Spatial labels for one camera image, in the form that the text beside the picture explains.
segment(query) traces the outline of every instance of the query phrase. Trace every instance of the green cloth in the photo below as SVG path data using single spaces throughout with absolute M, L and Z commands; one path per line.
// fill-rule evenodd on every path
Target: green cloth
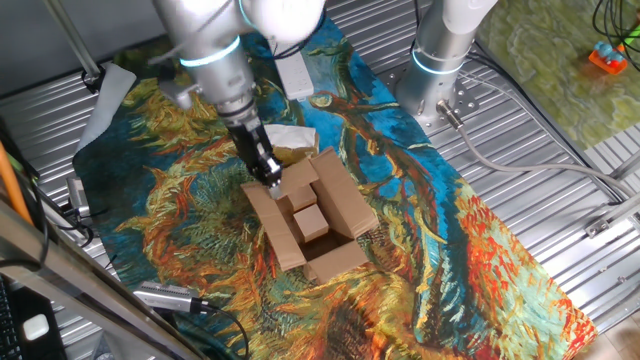
M 606 41 L 591 26 L 596 4 L 500 0 L 478 35 L 498 63 L 583 149 L 640 122 L 640 72 L 629 64 L 614 76 L 588 59 L 594 45 Z M 627 3 L 625 10 L 625 26 L 633 29 L 635 6 Z M 598 19 L 602 28 L 602 15 Z

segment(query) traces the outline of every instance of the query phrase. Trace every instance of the orange pole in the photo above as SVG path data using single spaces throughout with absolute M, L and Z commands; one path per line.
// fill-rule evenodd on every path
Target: orange pole
M 20 190 L 20 185 L 18 185 L 18 179 L 16 178 L 16 174 L 13 172 L 13 167 L 11 166 L 11 162 L 9 161 L 9 156 L 7 156 L 7 151 L 4 149 L 4 146 L 1 142 L 0 176 L 2 176 L 4 186 L 7 188 L 7 192 L 9 193 L 9 199 L 11 200 L 11 205 L 13 205 L 13 209 L 26 222 L 33 226 L 33 220 L 31 220 L 31 215 L 29 215 L 27 204 L 24 202 L 24 197 L 22 197 L 22 190 Z

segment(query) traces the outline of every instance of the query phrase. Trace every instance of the white paper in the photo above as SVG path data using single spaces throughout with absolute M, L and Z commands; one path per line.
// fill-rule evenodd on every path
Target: white paper
M 271 145 L 288 149 L 316 146 L 316 129 L 302 126 L 265 125 Z
M 109 63 L 105 64 L 104 67 L 106 74 L 100 88 L 98 102 L 93 109 L 93 113 L 91 113 L 89 121 L 87 121 L 87 126 L 84 128 L 76 153 L 107 130 L 111 125 L 113 115 L 115 115 L 122 100 L 129 93 L 131 85 L 136 81 L 136 76 L 132 72 L 124 70 L 118 65 Z

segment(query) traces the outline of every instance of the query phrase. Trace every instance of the open cardboard box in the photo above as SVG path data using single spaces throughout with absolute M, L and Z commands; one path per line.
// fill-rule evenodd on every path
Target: open cardboard box
M 305 190 L 309 185 L 315 200 Z M 244 184 L 242 189 L 264 225 L 283 271 L 303 266 L 307 279 L 322 284 L 369 261 L 355 239 L 377 227 L 378 218 L 332 148 L 284 169 L 279 199 L 272 199 L 260 183 Z M 305 241 L 294 218 L 293 203 L 317 205 L 329 232 Z

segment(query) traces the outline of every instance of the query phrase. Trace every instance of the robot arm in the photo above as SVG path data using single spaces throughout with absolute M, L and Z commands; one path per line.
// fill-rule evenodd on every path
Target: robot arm
M 153 0 L 174 45 L 186 42 L 180 63 L 193 81 L 186 87 L 162 82 L 160 89 L 184 109 L 192 106 L 190 92 L 212 104 L 249 172 L 274 197 L 279 194 L 282 169 L 258 117 L 254 78 L 239 35 L 257 30 L 270 40 L 302 41 L 320 20 L 324 1 Z M 215 20 L 200 29 L 215 14 Z
M 434 0 L 420 21 L 411 61 L 395 89 L 400 105 L 421 125 L 440 115 L 436 104 L 456 100 L 455 82 L 478 26 L 497 0 Z

